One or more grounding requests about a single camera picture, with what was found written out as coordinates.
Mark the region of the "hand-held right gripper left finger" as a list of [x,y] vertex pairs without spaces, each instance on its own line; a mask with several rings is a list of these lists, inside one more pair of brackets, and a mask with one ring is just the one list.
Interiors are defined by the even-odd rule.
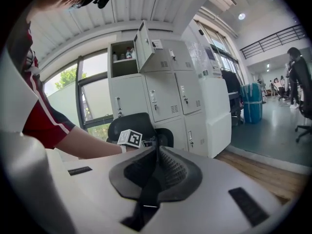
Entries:
[[152,148],[95,159],[63,162],[46,150],[50,193],[45,197],[46,230],[51,234],[135,234],[123,224],[137,213],[137,201],[122,197],[110,182],[113,167],[142,159]]

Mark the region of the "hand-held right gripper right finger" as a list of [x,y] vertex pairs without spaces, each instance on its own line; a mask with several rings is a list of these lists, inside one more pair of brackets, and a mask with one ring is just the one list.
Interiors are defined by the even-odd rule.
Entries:
[[[147,234],[267,234],[292,209],[291,202],[281,205],[267,189],[223,161],[174,148],[170,151],[195,163],[202,170],[202,183],[186,200],[162,203],[145,226]],[[239,187],[269,216],[255,227],[228,193]]]

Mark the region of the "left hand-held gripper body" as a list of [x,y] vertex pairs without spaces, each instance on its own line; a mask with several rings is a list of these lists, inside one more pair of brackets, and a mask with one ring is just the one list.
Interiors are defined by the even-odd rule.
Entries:
[[134,148],[156,146],[156,137],[144,137],[142,133],[128,129],[121,131],[118,141],[118,145],[130,146]]

